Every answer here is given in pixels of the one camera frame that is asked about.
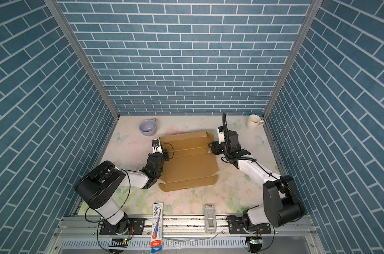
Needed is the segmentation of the brown cardboard box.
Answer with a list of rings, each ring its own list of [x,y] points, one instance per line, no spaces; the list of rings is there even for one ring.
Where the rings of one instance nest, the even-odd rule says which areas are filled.
[[[207,131],[170,135],[159,138],[170,160],[164,162],[159,188],[164,192],[179,191],[216,184],[218,166],[209,144],[214,134]]]

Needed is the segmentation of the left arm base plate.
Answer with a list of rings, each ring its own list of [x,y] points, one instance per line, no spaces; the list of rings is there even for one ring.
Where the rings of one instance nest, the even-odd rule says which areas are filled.
[[[108,222],[101,223],[99,234],[102,236],[133,236],[142,235],[145,218],[124,218],[117,225]]]

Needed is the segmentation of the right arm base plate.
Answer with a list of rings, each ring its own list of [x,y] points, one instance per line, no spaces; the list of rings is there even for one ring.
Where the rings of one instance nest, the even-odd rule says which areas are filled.
[[[271,234],[271,227],[268,223],[252,224],[248,217],[243,215],[238,217],[236,215],[229,215],[226,217],[226,222],[229,227],[229,234]]]

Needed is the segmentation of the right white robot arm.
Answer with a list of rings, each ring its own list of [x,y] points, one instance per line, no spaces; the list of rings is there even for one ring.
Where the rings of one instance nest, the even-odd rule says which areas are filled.
[[[210,143],[212,154],[223,155],[222,161],[233,165],[262,186],[263,205],[242,213],[241,220],[246,231],[254,232],[265,223],[277,228],[299,220],[305,214],[292,177],[276,174],[254,159],[249,151],[241,148],[237,132],[219,127],[217,135],[218,141]]]

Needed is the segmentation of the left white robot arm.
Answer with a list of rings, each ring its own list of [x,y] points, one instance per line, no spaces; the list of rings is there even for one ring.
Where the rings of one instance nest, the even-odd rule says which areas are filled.
[[[119,187],[148,189],[162,176],[164,162],[170,160],[167,151],[150,153],[146,165],[139,171],[119,169],[104,161],[78,181],[75,191],[86,204],[110,225],[124,221],[125,213],[113,200]]]

